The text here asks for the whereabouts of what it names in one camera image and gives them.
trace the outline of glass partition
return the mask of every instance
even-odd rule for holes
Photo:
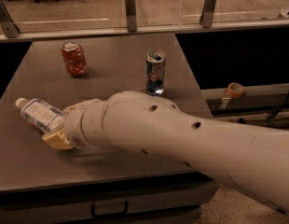
[[[205,0],[135,0],[137,25],[199,24]],[[125,0],[3,0],[21,32],[126,29]],[[289,18],[289,0],[217,0],[213,22]]]

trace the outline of metal post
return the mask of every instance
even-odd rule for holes
[[[0,24],[7,38],[17,37],[20,29],[14,24],[2,0],[0,0]]]
[[[129,32],[137,31],[136,22],[136,3],[135,0],[125,0],[127,30]]]
[[[213,12],[215,10],[217,0],[205,0],[200,17],[200,24],[204,28],[212,27],[213,24]]]

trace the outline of soda can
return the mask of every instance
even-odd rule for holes
[[[85,54],[76,42],[66,42],[62,47],[62,57],[71,77],[80,77],[87,73]]]
[[[153,49],[146,53],[145,92],[161,96],[164,92],[164,73],[166,55],[162,50]]]

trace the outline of gray tabletop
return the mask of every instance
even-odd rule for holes
[[[68,76],[61,54],[65,40],[34,42],[0,100],[0,194],[193,172],[175,161],[113,147],[60,151],[41,140],[42,133],[14,106],[19,97],[39,97],[63,109],[119,91],[143,91],[145,54],[151,49],[161,49],[167,56],[167,98],[186,113],[212,117],[174,34],[71,41],[85,51],[85,76]]]

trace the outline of plastic bottle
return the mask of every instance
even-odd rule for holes
[[[43,133],[51,133],[63,124],[66,115],[58,108],[45,101],[34,98],[28,100],[19,98],[15,106],[20,110],[21,116]]]

